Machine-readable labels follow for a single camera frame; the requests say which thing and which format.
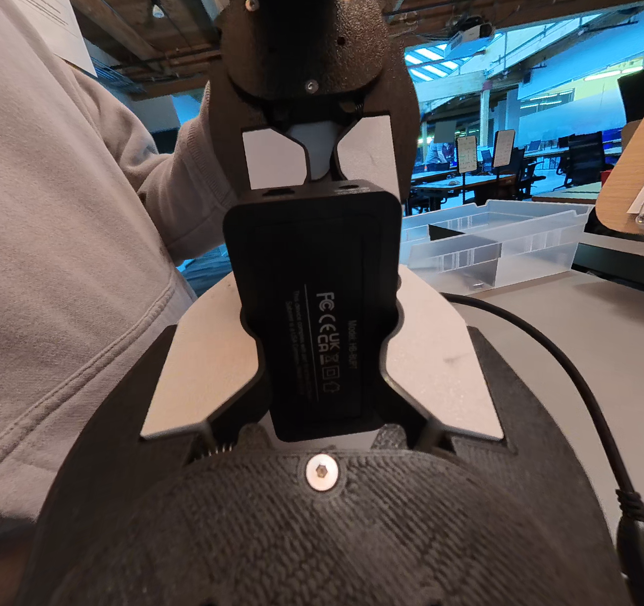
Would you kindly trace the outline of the clear plastic divided bin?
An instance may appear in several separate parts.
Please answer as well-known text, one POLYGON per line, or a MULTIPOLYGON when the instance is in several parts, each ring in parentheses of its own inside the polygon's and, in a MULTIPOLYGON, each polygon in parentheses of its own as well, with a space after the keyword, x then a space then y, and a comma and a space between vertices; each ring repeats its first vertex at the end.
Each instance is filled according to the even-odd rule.
POLYGON ((471 295, 567 272, 592 207, 489 200, 405 216, 400 264, 440 292, 471 295))

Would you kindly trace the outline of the small black usb hub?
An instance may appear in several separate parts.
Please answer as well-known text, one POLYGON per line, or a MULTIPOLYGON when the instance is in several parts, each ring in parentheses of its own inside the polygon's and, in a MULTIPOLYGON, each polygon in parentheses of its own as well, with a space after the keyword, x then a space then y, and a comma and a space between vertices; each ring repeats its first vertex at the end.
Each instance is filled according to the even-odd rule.
POLYGON ((366 181, 254 191, 223 230, 260 378, 241 401, 286 442, 412 430, 415 410, 386 381, 398 325, 401 206, 366 181))

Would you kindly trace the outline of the white paper sheet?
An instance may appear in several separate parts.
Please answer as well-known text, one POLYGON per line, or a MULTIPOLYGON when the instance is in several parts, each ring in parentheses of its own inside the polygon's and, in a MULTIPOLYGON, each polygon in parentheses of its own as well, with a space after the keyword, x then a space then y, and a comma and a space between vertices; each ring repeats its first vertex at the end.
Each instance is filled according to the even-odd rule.
POLYGON ((51 52, 96 78, 70 0, 13 0, 51 52))

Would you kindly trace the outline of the white ceiling projector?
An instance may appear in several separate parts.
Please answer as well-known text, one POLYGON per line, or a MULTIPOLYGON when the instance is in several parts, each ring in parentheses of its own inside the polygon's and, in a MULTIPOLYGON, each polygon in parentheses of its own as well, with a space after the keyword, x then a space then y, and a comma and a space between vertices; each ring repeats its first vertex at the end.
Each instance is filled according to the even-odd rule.
POLYGON ((461 18, 444 50, 445 60, 472 57, 484 51, 495 38, 495 26, 483 16, 461 18))

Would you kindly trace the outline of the person's left forearm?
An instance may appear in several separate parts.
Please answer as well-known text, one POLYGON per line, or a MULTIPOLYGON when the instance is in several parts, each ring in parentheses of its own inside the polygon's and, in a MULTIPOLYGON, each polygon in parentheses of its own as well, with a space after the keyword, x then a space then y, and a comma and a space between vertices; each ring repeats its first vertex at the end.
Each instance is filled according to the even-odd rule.
POLYGON ((132 113, 122 123, 119 156, 113 150, 176 266, 222 244, 223 218, 237 202, 214 152, 210 96, 207 84, 198 116, 180 127, 172 153, 158 153, 151 134, 132 113))

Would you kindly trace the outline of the black office chair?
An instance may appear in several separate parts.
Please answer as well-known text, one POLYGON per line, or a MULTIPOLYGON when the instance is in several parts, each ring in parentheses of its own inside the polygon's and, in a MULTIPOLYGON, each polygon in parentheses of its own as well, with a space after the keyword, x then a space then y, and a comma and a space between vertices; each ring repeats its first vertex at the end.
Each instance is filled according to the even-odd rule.
POLYGON ((569 135, 558 139, 558 148, 566 149, 557 168, 565 176, 558 189, 570 189, 598 183, 605 170, 605 151, 602 132, 585 135, 569 135))

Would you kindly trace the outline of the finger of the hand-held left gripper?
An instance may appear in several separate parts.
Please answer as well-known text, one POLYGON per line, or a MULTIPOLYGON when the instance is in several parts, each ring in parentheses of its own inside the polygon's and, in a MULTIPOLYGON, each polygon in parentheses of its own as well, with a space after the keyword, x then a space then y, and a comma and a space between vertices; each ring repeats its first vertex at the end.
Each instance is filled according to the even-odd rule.
POLYGON ((267 127, 242 133, 251 190, 293 187, 309 176, 309 156, 298 141, 267 127))
POLYGON ((389 115, 359 119, 342 134, 334 149, 345 180, 366 180, 378 187, 394 186, 394 148, 389 115))

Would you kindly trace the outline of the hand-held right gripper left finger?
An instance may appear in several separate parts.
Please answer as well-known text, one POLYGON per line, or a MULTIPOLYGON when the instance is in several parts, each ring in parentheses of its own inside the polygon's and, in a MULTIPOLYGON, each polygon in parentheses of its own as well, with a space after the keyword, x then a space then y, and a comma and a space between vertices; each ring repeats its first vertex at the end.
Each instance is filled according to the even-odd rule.
POLYGON ((179 321, 141 427, 145 440, 199 433, 234 441, 262 420, 271 394, 261 350, 241 320, 236 284, 217 284, 179 321))

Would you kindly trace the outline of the white sign on stand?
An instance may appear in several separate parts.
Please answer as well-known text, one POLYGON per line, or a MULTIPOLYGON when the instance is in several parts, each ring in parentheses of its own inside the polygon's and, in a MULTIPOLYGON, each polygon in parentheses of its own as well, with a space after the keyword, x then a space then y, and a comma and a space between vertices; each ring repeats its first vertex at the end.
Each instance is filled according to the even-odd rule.
POLYGON ((473 172, 478 167, 476 135, 459 136, 456 139, 457 171, 460 174, 473 172))
POLYGON ((492 162, 494 169, 506 167, 511 163, 515 135, 514 129, 499 130, 495 133, 492 162))

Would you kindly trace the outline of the background office desk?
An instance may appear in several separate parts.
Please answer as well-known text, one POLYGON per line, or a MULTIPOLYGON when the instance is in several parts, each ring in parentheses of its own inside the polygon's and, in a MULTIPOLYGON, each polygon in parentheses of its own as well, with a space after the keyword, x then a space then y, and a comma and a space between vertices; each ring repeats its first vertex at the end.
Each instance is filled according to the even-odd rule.
POLYGON ((443 207, 459 207, 474 203, 475 198, 487 191, 495 192, 497 187, 512 189, 516 183, 515 174, 465 174, 454 171, 412 178, 410 194, 403 210, 406 216, 414 213, 433 212, 443 207))
POLYGON ((596 200, 601 191, 602 183, 596 182, 586 185, 560 189, 557 191, 544 192, 535 194, 531 200, 540 203, 558 203, 574 205, 591 205, 596 204, 596 200))

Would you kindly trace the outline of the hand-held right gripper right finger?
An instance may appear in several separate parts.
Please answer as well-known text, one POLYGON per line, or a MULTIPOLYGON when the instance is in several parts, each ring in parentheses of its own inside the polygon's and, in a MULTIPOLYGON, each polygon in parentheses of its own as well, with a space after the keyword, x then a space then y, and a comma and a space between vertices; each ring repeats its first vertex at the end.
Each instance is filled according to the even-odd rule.
POLYGON ((419 413, 455 433, 504 438, 468 326, 441 293, 398 266, 398 326, 384 352, 385 378, 419 413))

